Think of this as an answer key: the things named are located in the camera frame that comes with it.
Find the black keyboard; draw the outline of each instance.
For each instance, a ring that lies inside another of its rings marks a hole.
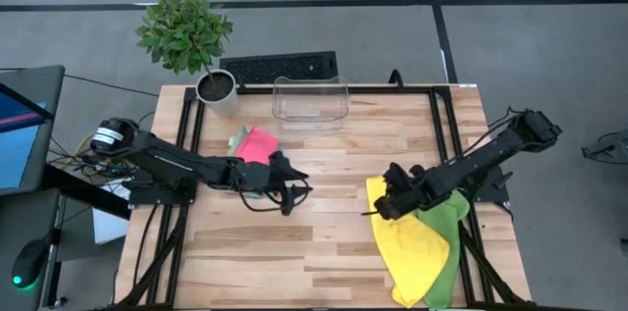
[[[335,51],[224,58],[220,68],[244,84],[272,84],[279,77],[329,79],[338,75]]]

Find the wooden table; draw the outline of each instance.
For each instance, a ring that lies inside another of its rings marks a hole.
[[[152,131],[175,142],[184,86],[162,87]],[[463,146],[487,130],[475,87],[451,86]],[[232,119],[204,114],[201,155],[225,155],[228,139],[243,126],[259,126],[280,139],[292,165],[310,175],[315,189],[289,217],[253,213],[239,198],[198,187],[191,206],[176,308],[214,307],[398,307],[391,299],[392,279],[378,252],[368,218],[365,180],[390,162],[440,164],[428,96],[424,94],[351,95],[350,113],[338,131],[281,130],[271,114],[271,95],[240,96]],[[444,104],[441,116],[449,133]],[[190,116],[184,147],[191,138]],[[255,201],[265,206],[266,201]],[[486,255],[503,279],[524,298],[528,290],[514,229],[507,214],[490,203],[476,204]],[[139,241],[150,207],[135,209],[120,262],[117,300],[131,289]],[[140,275],[154,253],[160,211],[153,220],[139,265]],[[482,299],[477,266],[469,255],[476,298]],[[162,276],[168,275],[167,261]],[[166,278],[157,301],[163,301]],[[453,304],[463,306],[461,280]]]

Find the green leaves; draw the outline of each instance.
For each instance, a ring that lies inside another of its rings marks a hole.
[[[146,8],[143,25],[135,30],[137,46],[175,74],[199,72],[225,52],[222,39],[233,32],[227,16],[212,13],[210,7],[206,0],[159,0]]]
[[[173,41],[169,43],[168,47],[170,47],[173,50],[181,51],[187,48],[187,43],[181,40],[177,40],[177,41]]]
[[[146,36],[137,42],[139,47],[155,46],[159,43],[159,38],[154,36]]]
[[[210,62],[211,62],[211,61],[210,61],[210,58],[209,58],[209,54],[207,53],[207,51],[205,51],[205,50],[200,50],[199,52],[200,52],[200,58],[201,58],[201,60],[202,60],[205,64],[208,64],[208,63],[210,63]]]

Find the plant pot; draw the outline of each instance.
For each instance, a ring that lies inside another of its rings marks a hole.
[[[211,70],[214,79],[212,83],[210,75],[205,73],[196,82],[196,96],[216,115],[231,117],[237,113],[236,78],[225,70]]]

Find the potted plant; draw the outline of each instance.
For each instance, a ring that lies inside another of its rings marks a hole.
[[[236,79],[225,70],[210,70],[212,57],[224,52],[233,23],[227,16],[212,13],[206,0],[159,0],[146,9],[144,25],[135,33],[137,46],[150,53],[153,63],[176,75],[187,70],[191,75],[203,72],[196,83],[196,95],[218,116],[237,112]]]

